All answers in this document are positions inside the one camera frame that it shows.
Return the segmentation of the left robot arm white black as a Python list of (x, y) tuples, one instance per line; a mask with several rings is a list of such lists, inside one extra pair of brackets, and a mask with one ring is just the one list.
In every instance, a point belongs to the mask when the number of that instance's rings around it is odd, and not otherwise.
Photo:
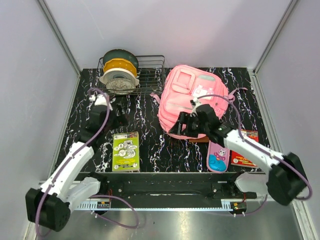
[(103, 198), (108, 193), (107, 177), (90, 172), (72, 187), (84, 165), (99, 149), (107, 131), (127, 125), (120, 103), (94, 103), (89, 119), (54, 173), (38, 188), (25, 195), (27, 219), (55, 232), (67, 224), (71, 213), (91, 196)]

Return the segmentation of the green paperback book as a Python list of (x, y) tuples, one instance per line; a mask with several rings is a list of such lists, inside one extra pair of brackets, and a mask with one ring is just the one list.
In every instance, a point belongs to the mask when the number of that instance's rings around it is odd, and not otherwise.
[(112, 172), (139, 172), (140, 149), (137, 131), (113, 135)]

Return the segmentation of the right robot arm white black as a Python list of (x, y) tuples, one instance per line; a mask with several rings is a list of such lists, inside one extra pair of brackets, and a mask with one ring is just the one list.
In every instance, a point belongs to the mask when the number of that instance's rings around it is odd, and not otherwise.
[(204, 134), (211, 142), (247, 158), (265, 174), (262, 178), (248, 173), (240, 174), (227, 185), (230, 197), (236, 199), (245, 192), (256, 192), (270, 195), (283, 206), (289, 205), (294, 199), (302, 199), (299, 194), (310, 184), (296, 154), (271, 150), (243, 136), (239, 129), (219, 120), (209, 104), (192, 100), (191, 105), (190, 113), (179, 113), (176, 123), (169, 130), (170, 134), (190, 138)]

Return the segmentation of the pink student backpack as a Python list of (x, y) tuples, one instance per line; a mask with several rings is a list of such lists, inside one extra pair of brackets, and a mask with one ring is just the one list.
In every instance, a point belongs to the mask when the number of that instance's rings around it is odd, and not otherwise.
[(200, 97), (202, 104), (209, 104), (218, 118), (226, 113), (229, 103), (215, 95), (223, 96), (231, 102), (235, 100), (237, 89), (229, 91), (221, 78), (213, 73), (188, 65), (177, 65), (168, 74), (161, 96), (151, 93), (159, 103), (158, 119), (162, 129), (179, 140), (187, 140), (187, 136), (169, 133), (178, 120), (180, 112), (192, 112), (191, 100)]

